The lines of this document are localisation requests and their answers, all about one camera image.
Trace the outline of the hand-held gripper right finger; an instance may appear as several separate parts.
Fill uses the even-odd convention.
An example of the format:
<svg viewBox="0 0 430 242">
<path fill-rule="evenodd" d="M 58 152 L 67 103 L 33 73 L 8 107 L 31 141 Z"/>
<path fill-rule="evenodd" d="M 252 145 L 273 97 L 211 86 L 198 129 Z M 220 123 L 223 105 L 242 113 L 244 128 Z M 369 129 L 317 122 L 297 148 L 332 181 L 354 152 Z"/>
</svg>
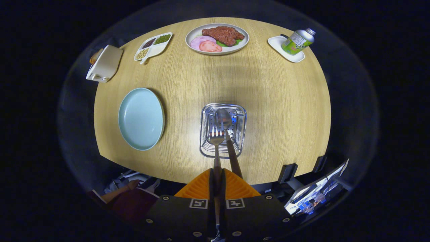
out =
<svg viewBox="0 0 430 242">
<path fill-rule="evenodd" d="M 295 228 L 296 219 L 275 195 L 261 195 L 235 173 L 222 170 L 220 233 L 226 242 L 279 241 Z"/>
</svg>

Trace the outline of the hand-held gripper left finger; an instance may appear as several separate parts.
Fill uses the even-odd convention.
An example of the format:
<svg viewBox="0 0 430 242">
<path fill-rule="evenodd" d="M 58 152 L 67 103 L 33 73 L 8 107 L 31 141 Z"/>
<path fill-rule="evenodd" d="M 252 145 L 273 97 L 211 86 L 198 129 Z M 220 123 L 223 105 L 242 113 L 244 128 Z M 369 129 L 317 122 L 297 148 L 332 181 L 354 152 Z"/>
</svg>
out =
<svg viewBox="0 0 430 242">
<path fill-rule="evenodd" d="M 173 196 L 162 195 L 144 217 L 152 242 L 208 242 L 215 236 L 213 169 Z"/>
</svg>

